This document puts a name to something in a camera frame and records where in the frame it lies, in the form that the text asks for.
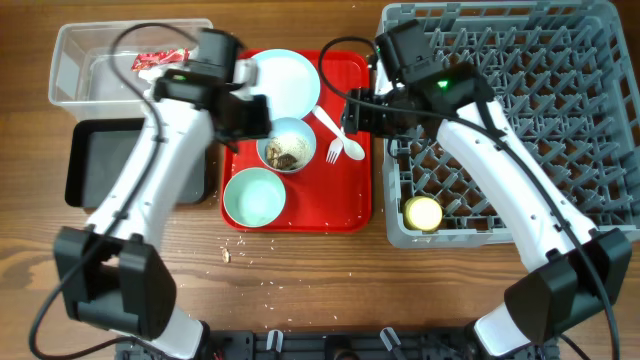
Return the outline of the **red snack wrapper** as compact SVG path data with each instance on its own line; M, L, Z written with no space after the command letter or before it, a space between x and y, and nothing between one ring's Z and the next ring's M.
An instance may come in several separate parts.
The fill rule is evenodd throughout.
M138 54L131 66L132 71L141 71L155 66L184 62L189 59L188 48L170 49L166 51Z

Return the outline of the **light blue food bowl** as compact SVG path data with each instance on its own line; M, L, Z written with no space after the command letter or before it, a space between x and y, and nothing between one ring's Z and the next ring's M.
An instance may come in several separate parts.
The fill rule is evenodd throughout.
M260 160L269 169L293 174L310 164L316 151L316 137L303 120L280 118L272 121L269 135L256 142Z

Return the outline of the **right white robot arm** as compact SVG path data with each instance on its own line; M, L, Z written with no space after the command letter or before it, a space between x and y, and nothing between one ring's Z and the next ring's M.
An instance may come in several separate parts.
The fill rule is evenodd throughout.
M471 326L469 356L500 358L541 345L597 313L613 316L632 247L572 205L510 127L470 63L446 67L422 25L409 21L370 42L377 86L347 92L347 133L405 140L422 129L476 182L511 231L526 275Z

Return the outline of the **light blue plate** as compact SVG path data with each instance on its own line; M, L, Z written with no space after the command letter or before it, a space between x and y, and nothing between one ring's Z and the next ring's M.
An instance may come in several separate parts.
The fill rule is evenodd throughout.
M320 79L314 65L298 52L285 49L261 51L251 57L257 64L252 95L264 95L271 120L303 119L318 103Z

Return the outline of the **green bowl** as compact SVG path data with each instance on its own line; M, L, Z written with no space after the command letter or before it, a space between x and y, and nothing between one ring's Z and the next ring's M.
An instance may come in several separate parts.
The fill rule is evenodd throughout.
M264 227L275 221L286 203L282 180L264 168L247 168L234 175L223 192L223 206L229 217L248 228Z

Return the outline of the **white plastic spoon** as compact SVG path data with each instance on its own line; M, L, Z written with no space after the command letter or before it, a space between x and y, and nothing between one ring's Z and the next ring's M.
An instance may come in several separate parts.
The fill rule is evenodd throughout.
M316 105L312 110L313 115L324 125L326 126L336 137L339 137L343 144L343 151L349 158L361 161L365 159L365 151L363 147L354 140L351 140L346 137L342 130L338 128L335 122L331 119L331 117L326 113L326 111L320 106Z

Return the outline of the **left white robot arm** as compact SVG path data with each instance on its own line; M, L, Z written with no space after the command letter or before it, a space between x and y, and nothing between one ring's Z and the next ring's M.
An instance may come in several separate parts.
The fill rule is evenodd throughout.
M235 149L271 130L265 97L250 92L257 66L242 42L205 28L196 43L197 55L143 98L143 129L107 197L83 228L61 228L53 249L60 281L51 298L69 318L164 359L215 353L209 326L177 306L159 254L166 220L210 144Z

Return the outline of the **yellow plastic cup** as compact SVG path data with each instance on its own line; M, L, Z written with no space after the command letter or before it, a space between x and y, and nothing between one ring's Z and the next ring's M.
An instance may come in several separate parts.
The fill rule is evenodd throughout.
M403 217L408 229L430 232L439 227L443 211L436 200L426 196L415 196L405 203Z

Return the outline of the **white plastic fork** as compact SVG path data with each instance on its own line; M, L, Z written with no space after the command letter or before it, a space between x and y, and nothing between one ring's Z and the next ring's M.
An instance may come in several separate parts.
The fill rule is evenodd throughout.
M334 138L328 148L326 162L329 164L335 164L343 151L344 144L339 137Z

